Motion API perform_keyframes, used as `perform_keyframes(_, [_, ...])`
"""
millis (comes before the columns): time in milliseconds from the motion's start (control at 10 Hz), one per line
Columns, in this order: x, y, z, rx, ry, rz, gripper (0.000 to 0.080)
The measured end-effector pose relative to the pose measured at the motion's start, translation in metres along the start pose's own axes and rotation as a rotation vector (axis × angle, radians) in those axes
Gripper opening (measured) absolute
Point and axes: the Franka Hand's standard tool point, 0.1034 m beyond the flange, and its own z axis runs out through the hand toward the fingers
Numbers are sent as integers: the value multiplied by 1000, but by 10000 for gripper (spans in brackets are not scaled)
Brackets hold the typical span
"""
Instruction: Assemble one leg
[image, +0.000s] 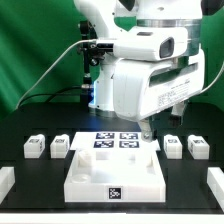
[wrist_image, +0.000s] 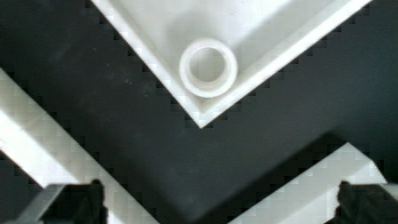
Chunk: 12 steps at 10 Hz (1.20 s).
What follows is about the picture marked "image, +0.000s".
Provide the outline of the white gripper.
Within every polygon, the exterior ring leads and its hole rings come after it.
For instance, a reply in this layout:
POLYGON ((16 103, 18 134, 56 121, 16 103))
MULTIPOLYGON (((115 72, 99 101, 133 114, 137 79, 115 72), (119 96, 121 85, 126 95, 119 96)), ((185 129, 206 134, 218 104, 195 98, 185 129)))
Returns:
POLYGON ((143 62, 122 59, 113 75, 113 105, 118 117, 139 122, 142 139, 151 142, 152 130, 147 118, 172 107, 169 121, 182 124, 184 100, 198 94, 204 85, 204 52, 189 57, 189 64, 173 69, 172 60, 143 62))

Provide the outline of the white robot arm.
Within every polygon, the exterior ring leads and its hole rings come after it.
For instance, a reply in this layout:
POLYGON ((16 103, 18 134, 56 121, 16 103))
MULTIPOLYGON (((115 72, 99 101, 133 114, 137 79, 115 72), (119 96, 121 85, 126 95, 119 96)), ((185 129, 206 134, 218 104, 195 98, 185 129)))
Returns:
POLYGON ((89 47, 100 65, 89 107, 136 122, 152 141, 152 117, 185 102, 204 86, 202 17, 224 0, 73 0, 96 33, 89 47))

